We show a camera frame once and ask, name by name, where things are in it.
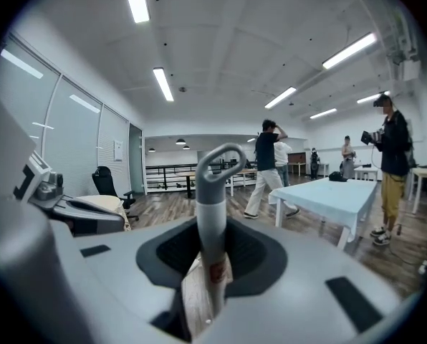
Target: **metal handle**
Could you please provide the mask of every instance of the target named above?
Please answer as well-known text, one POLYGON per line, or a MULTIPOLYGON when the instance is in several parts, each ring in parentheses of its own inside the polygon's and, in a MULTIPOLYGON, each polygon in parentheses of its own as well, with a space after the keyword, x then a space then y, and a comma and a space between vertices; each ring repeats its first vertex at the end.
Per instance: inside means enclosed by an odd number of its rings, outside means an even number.
POLYGON ((196 200, 202 204, 218 204, 225 199, 225 183, 228 178, 242 171, 247 158, 242 148, 233 143, 220 145, 199 161, 196 168, 196 200), (239 154, 239 161, 233 167, 219 174, 208 172, 208 165, 219 155, 235 151, 239 154))

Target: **black chair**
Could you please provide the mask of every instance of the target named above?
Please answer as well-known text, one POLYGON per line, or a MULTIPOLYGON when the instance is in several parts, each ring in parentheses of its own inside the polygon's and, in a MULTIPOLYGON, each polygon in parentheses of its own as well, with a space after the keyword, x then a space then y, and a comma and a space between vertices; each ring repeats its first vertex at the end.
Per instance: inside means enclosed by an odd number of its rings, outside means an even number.
MULTIPOLYGON (((124 196, 127 196, 127 199, 120 198, 116 194, 115 187, 113 186, 112 172, 108 167, 97 167, 95 173, 92 174, 92 180, 94 181, 99 194, 116 196, 120 200, 123 200, 123 207, 126 210, 126 214, 128 213, 127 210, 135 203, 135 199, 131 198, 131 195, 133 195, 134 191, 131 190, 124 194, 124 196)), ((128 215, 128 218, 136 218, 137 220, 139 219, 137 215, 128 215)))

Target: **man in black shirt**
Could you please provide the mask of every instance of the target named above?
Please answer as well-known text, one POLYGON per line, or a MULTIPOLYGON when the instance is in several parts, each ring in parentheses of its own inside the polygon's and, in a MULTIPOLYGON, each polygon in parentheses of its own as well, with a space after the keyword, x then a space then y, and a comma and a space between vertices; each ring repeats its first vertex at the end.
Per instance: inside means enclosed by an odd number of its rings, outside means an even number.
POLYGON ((383 199, 383 225, 376 227, 371 236, 374 244, 383 246, 390 243, 391 232, 398 217, 398 205, 405 189, 405 179, 409 172, 406 151, 411 149, 408 125, 400 111, 393 110, 390 97, 381 95, 378 107, 383 107, 387 117, 383 123, 383 132, 372 137, 376 148, 382 152, 380 169, 383 172, 381 194, 383 199))
MULTIPOLYGON (((245 209, 244 218, 258 218, 259 203, 266 185, 268 185, 271 190, 284 187, 277 173, 276 166, 274 165, 274 143, 284 138, 288 138, 288 135, 274 121, 263 121, 263 132, 255 142, 256 163, 258 168, 256 172, 256 185, 245 209), (274 134, 276 128, 279 129, 280 134, 274 134)), ((287 216, 293 216, 299 212, 296 206, 290 206, 288 204, 287 206, 292 210, 287 216)))

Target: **door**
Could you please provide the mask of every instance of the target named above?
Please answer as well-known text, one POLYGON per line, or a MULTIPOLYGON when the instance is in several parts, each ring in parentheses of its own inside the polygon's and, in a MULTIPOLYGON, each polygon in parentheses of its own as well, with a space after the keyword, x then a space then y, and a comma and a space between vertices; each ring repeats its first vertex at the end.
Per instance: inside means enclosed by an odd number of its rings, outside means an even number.
POLYGON ((130 185, 136 194, 144 194, 142 170, 142 131, 129 125, 129 175, 130 185))

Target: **black rubber pad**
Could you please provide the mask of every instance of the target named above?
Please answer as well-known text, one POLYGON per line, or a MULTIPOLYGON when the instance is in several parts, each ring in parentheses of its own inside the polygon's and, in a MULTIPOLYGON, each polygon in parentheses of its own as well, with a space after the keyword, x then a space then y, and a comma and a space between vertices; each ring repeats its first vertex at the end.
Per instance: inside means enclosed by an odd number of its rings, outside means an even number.
POLYGON ((94 247, 88 247, 87 249, 81 249, 80 252, 83 257, 91 257, 97 254, 102 254, 103 252, 110 251, 111 248, 109 246, 105 246, 104 244, 100 244, 94 247))
POLYGON ((348 278, 334 278, 327 280, 325 284, 359 333, 382 320, 383 316, 348 278))

